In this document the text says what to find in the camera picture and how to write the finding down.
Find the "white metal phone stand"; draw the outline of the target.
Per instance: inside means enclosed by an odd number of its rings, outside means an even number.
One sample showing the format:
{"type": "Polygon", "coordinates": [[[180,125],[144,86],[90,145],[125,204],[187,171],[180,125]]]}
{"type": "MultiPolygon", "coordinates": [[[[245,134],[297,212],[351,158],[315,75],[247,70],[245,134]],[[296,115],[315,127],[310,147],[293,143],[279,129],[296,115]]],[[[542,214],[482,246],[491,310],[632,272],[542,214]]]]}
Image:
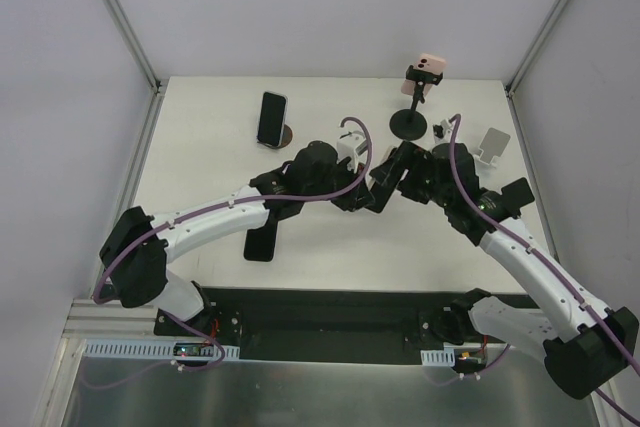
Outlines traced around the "white metal phone stand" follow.
{"type": "Polygon", "coordinates": [[[510,134],[494,127],[489,127],[477,148],[477,153],[474,155],[475,159],[483,165],[496,166],[510,140],[510,134]]]}

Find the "blue-edged black phone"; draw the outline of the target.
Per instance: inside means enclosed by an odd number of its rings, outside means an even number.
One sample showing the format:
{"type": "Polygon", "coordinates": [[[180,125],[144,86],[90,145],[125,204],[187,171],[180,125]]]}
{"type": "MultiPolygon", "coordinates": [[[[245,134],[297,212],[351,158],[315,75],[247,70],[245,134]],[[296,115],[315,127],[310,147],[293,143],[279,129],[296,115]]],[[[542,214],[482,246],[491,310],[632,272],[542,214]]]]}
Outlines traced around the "blue-edged black phone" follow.
{"type": "Polygon", "coordinates": [[[257,141],[269,147],[279,147],[284,133],[287,98],[264,92],[257,128],[257,141]]]}

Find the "black folding phone stand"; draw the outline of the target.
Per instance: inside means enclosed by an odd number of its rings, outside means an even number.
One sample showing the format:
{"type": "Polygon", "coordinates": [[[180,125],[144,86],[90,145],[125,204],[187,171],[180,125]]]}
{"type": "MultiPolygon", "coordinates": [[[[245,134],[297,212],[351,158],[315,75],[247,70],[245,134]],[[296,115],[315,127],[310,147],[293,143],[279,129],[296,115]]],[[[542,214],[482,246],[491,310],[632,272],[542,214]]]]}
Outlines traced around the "black folding phone stand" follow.
{"type": "Polygon", "coordinates": [[[521,177],[501,189],[500,201],[510,217],[521,216],[521,209],[535,202],[535,196],[525,177],[521,177]]]}

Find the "cream-edged black phone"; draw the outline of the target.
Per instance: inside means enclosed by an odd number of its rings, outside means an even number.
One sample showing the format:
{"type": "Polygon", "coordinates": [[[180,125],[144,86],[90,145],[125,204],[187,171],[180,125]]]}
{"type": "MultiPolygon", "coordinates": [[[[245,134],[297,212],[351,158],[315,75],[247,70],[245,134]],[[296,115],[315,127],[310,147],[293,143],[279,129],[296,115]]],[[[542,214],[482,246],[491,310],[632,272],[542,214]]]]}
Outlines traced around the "cream-edged black phone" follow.
{"type": "MultiPolygon", "coordinates": [[[[387,149],[387,151],[385,152],[385,154],[383,155],[383,159],[384,159],[384,156],[389,152],[390,148],[391,147],[389,147],[387,149]]],[[[393,187],[381,187],[381,186],[377,185],[372,178],[371,178],[371,181],[368,184],[368,188],[369,188],[370,192],[373,194],[373,196],[375,197],[375,204],[373,206],[367,207],[366,209],[371,211],[371,212],[374,212],[376,214],[379,214],[384,210],[384,208],[387,205],[389,199],[391,198],[391,195],[392,195],[394,189],[393,189],[393,187]]]]}

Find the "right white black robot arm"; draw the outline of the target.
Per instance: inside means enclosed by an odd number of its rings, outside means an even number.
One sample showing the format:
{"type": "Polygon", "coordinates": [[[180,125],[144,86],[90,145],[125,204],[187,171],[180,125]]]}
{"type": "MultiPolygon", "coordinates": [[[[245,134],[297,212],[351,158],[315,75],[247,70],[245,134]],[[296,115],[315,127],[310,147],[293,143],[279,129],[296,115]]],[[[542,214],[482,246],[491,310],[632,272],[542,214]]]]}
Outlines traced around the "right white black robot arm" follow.
{"type": "Polygon", "coordinates": [[[521,217],[522,207],[534,200],[526,179],[491,191],[481,186],[464,144],[425,150],[411,142],[391,149],[371,177],[378,210],[393,192],[435,203],[449,224],[498,262],[543,314],[537,319],[474,289],[452,307],[453,342],[473,341],[481,334],[503,340],[539,360],[554,383],[578,400],[630,365],[638,318],[626,307],[612,310],[534,240],[521,217]]]}

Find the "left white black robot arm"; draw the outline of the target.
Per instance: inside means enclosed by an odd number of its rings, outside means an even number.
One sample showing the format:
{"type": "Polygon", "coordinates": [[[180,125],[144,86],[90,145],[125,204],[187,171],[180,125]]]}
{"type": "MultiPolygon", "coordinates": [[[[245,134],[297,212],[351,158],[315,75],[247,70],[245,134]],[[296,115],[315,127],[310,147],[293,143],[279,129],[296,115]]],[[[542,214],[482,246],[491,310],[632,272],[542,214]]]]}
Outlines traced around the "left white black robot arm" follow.
{"type": "Polygon", "coordinates": [[[176,318],[188,335],[204,334],[213,319],[211,303],[202,287],[172,273],[169,264],[239,232],[246,235],[246,259],[270,261],[279,223],[298,215],[306,204],[330,201],[354,211],[372,202],[364,179],[370,150],[364,140],[354,146],[313,141],[293,160],[219,200],[175,213],[126,210],[99,252],[105,272],[95,302],[116,300],[124,308],[151,305],[176,318]]]}

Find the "black clamp tripod stand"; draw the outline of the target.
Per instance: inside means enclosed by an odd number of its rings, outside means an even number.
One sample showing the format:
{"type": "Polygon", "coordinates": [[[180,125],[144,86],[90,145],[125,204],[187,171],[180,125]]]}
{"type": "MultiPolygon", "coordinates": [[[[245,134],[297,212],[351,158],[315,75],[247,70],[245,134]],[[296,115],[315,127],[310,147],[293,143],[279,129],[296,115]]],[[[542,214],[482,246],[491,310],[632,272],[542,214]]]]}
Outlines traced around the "black clamp tripod stand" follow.
{"type": "Polygon", "coordinates": [[[425,102],[426,94],[431,87],[437,86],[442,79],[443,74],[432,72],[425,59],[417,66],[408,67],[401,92],[412,97],[411,106],[395,112],[389,121],[390,130],[397,138],[414,141],[424,136],[428,124],[417,108],[425,102]]]}

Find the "round brown phone stand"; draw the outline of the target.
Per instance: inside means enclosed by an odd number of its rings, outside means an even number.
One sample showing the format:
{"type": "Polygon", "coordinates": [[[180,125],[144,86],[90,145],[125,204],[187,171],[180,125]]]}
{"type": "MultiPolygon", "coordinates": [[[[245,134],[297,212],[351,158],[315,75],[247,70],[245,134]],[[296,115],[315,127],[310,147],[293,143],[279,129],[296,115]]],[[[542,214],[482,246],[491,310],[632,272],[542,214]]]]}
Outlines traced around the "round brown phone stand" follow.
{"type": "Polygon", "coordinates": [[[288,125],[283,126],[282,137],[278,145],[272,146],[272,149],[282,149],[287,147],[293,140],[293,131],[288,125]]]}

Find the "pink phone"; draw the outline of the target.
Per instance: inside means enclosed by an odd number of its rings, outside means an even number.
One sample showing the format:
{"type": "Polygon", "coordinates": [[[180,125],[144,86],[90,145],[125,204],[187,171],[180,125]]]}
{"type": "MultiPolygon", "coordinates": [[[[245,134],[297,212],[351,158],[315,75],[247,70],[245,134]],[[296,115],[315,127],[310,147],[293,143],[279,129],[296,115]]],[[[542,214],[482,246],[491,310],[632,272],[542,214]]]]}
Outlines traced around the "pink phone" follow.
{"type": "Polygon", "coordinates": [[[419,82],[422,82],[424,96],[433,86],[440,83],[447,62],[444,58],[431,54],[421,54],[418,60],[407,68],[401,92],[413,95],[419,82]]]}

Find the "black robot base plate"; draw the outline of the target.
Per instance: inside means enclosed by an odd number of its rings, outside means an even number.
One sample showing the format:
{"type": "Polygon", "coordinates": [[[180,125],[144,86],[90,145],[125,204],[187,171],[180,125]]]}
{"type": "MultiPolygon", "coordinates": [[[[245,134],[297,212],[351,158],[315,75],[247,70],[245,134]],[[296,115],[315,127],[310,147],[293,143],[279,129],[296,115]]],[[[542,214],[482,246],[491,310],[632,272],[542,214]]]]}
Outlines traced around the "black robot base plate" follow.
{"type": "Polygon", "coordinates": [[[418,365],[421,352],[497,337],[456,330],[462,292],[213,288],[219,343],[243,360],[418,365]]]}

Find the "right aluminium frame post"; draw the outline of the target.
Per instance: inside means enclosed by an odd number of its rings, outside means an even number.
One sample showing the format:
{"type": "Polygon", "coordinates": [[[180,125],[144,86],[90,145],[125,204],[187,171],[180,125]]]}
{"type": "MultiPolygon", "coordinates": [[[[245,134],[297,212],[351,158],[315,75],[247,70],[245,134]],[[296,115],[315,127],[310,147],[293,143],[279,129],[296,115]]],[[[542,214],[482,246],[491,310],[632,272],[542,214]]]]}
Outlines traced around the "right aluminium frame post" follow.
{"type": "Polygon", "coordinates": [[[505,83],[505,92],[508,98],[515,95],[571,2],[572,0],[554,0],[552,3],[514,73],[505,83]]]}

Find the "aluminium frame post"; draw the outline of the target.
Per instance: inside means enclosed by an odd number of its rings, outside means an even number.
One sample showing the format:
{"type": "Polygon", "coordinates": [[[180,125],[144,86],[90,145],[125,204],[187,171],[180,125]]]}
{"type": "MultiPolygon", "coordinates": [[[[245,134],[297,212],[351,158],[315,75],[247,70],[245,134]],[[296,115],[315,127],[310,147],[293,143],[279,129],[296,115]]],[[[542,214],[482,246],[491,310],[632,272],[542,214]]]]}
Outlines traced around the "aluminium frame post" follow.
{"type": "Polygon", "coordinates": [[[153,68],[120,0],[102,0],[125,46],[146,83],[154,93],[161,90],[162,80],[153,68]]]}
{"type": "Polygon", "coordinates": [[[508,98],[515,95],[571,2],[572,0],[554,0],[552,3],[514,73],[505,83],[505,92],[508,98]]]}

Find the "left aluminium frame post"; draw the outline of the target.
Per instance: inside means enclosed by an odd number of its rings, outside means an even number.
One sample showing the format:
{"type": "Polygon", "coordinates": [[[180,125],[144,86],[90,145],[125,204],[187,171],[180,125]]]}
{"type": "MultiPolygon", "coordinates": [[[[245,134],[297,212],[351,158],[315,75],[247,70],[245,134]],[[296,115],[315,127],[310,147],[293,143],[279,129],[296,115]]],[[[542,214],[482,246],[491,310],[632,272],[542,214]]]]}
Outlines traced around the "left aluminium frame post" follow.
{"type": "Polygon", "coordinates": [[[125,46],[146,83],[154,93],[161,90],[162,80],[153,68],[120,0],[102,0],[125,46]]]}

